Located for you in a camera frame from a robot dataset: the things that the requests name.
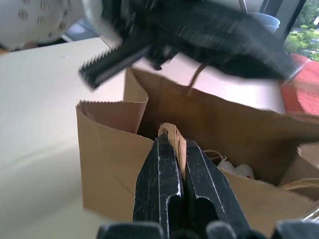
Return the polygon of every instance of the green foliage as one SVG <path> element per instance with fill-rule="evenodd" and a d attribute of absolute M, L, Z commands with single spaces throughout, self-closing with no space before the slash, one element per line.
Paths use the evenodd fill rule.
<path fill-rule="evenodd" d="M 318 39 L 314 29 L 309 29 L 306 25 L 301 26 L 299 32 L 292 31 L 285 42 L 287 52 L 292 54 L 304 55 L 312 60 L 319 61 L 319 53 L 311 51 L 319 50 L 319 42 L 316 43 L 314 39 Z"/>
<path fill-rule="evenodd" d="M 294 27 L 301 27 L 302 25 L 315 28 L 314 20 L 319 16 L 319 0 L 307 0 L 303 9 L 301 10 Z"/>

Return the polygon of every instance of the red mat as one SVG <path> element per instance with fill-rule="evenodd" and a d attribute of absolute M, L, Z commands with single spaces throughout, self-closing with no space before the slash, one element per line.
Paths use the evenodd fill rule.
<path fill-rule="evenodd" d="M 319 86 L 319 62 L 297 54 L 292 56 L 296 62 L 305 63 L 304 68 L 294 79 L 294 82 Z M 281 92 L 287 113 L 319 115 L 319 94 L 297 89 L 292 85 L 282 86 Z"/>

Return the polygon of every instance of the brown paper bag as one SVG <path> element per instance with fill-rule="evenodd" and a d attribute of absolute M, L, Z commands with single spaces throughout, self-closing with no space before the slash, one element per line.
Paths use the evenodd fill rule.
<path fill-rule="evenodd" d="M 191 91 L 191 86 L 128 69 L 124 101 L 79 103 L 85 208 L 116 220 L 132 220 L 136 178 L 164 122 L 176 125 L 184 137 L 195 140 L 203 150 L 227 155 L 234 166 L 250 165 L 257 179 L 274 185 L 293 162 L 298 145 L 319 140 L 317 124 Z M 282 219 L 295 218 L 312 206 L 312 201 L 269 184 L 234 175 L 228 179 L 252 224 L 263 217 L 257 213 L 266 213 L 273 222 L 278 217 L 272 218 L 272 212 Z"/>

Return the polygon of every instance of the bag handle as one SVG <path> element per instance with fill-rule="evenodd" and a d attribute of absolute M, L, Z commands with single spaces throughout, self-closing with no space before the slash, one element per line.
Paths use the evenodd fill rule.
<path fill-rule="evenodd" d="M 186 140 L 181 135 L 177 127 L 171 123 L 163 123 L 159 127 L 159 136 L 167 133 L 168 141 L 174 148 L 177 155 L 177 162 L 181 171 L 183 180 L 185 180 L 186 171 Z"/>
<path fill-rule="evenodd" d="M 193 86 L 195 85 L 197 79 L 198 79 L 198 76 L 199 74 L 207 67 L 206 64 L 201 64 L 197 70 L 195 71 L 193 77 L 191 78 L 191 81 L 188 85 L 188 90 L 187 90 L 187 96 L 190 96 L 192 90 L 193 90 Z"/>
<path fill-rule="evenodd" d="M 290 191 L 299 188 L 319 188 L 319 178 L 306 178 L 300 181 L 285 184 L 280 189 Z"/>

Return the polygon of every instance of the white table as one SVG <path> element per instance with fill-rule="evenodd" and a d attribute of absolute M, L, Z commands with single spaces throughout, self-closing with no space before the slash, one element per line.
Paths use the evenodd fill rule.
<path fill-rule="evenodd" d="M 79 100 L 123 97 L 123 73 L 93 93 L 77 74 L 85 60 L 106 48 L 95 38 L 0 57 L 1 239 L 93 239 L 99 225 L 110 221 L 82 209 L 75 114 Z M 137 65 L 150 69 L 143 60 Z M 197 65 L 177 56 L 161 74 L 188 84 Z M 242 83 L 207 69 L 195 87 L 284 111 L 273 82 Z"/>

